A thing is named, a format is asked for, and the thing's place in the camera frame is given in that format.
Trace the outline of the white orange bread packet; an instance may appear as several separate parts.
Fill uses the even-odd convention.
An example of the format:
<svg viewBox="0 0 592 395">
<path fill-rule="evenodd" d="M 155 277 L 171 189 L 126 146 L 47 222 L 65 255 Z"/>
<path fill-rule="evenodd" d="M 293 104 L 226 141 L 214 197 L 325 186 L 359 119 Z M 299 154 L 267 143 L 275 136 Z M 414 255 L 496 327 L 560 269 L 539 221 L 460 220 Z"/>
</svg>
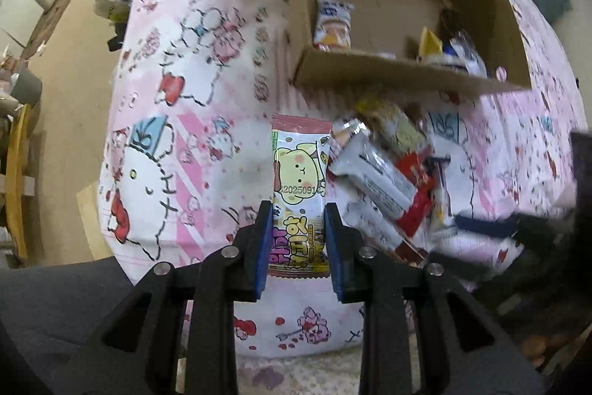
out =
<svg viewBox="0 0 592 395">
<path fill-rule="evenodd" d="M 351 49 L 351 14 L 354 5 L 338 0 L 316 0 L 313 46 L 321 51 Z"/>
</svg>

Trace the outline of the yellow bear snack packet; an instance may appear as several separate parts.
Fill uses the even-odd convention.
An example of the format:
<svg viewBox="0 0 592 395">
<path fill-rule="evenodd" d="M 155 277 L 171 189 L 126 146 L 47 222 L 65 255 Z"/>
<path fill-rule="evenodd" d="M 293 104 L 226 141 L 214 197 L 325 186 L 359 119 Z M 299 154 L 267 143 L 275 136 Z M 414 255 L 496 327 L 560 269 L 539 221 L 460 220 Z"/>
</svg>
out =
<svg viewBox="0 0 592 395">
<path fill-rule="evenodd" d="M 285 114 L 272 118 L 273 225 L 269 275 L 324 278 L 324 208 L 331 123 Z"/>
</svg>

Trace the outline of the blue yellow snack bag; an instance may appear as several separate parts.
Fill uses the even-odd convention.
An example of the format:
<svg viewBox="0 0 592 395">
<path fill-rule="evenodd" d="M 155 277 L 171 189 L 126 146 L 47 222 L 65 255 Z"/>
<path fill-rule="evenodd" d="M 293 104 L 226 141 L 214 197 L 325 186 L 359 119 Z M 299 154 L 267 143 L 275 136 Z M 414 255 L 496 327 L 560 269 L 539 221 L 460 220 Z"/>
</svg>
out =
<svg viewBox="0 0 592 395">
<path fill-rule="evenodd" d="M 417 61 L 439 67 L 448 67 L 468 75 L 487 78 L 487 67 L 480 57 L 472 39 L 464 31 L 458 32 L 448 41 L 443 41 L 427 27 L 420 35 Z"/>
</svg>

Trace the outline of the white red chocolate bar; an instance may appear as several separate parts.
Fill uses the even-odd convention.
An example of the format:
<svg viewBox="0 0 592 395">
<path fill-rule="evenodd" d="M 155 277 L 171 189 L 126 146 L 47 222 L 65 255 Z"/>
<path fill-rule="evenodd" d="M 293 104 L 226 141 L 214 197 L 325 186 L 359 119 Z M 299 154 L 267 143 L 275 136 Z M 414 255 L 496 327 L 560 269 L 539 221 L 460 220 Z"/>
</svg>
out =
<svg viewBox="0 0 592 395">
<path fill-rule="evenodd" d="M 430 212 L 427 192 L 409 180 L 365 134 L 352 136 L 329 170 L 336 177 L 346 177 L 409 238 Z"/>
</svg>

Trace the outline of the dark brown snack packet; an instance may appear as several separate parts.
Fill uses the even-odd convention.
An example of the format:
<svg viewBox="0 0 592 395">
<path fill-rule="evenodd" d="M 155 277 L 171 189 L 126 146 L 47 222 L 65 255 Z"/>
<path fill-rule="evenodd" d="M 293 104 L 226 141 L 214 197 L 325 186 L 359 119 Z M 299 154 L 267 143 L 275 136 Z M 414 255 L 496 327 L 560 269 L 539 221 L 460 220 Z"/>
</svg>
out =
<svg viewBox="0 0 592 395">
<path fill-rule="evenodd" d="M 437 22 L 437 35 L 442 42 L 448 43 L 463 30 L 464 25 L 461 22 L 461 14 L 457 9 L 454 9 L 454 7 L 441 9 Z"/>
</svg>

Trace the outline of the pink Hello Kitty bedsheet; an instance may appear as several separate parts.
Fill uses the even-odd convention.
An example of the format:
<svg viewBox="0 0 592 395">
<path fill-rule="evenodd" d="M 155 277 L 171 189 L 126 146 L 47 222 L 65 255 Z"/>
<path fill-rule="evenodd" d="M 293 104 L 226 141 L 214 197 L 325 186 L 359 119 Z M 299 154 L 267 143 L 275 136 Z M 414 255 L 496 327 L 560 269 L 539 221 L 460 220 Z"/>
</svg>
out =
<svg viewBox="0 0 592 395">
<path fill-rule="evenodd" d="M 430 200 L 427 159 L 449 156 L 453 215 L 545 214 L 573 177 L 569 135 L 587 121 L 553 28 L 532 0 L 510 2 L 531 86 L 469 96 L 380 83 L 297 86 L 288 0 L 132 0 L 98 187 L 101 230 L 124 273 L 137 282 L 158 262 L 204 261 L 256 220 L 262 201 L 273 205 L 274 114 L 331 123 L 326 204 L 342 220 L 349 202 L 371 201 L 329 170 L 357 133 Z M 471 256 L 496 274 L 521 252 L 465 232 L 432 238 L 430 214 L 413 238 L 390 222 L 416 249 Z M 363 334 L 363 307 L 339 302 L 330 273 L 268 271 L 262 298 L 237 304 L 234 319 L 241 356 L 316 355 Z"/>
</svg>

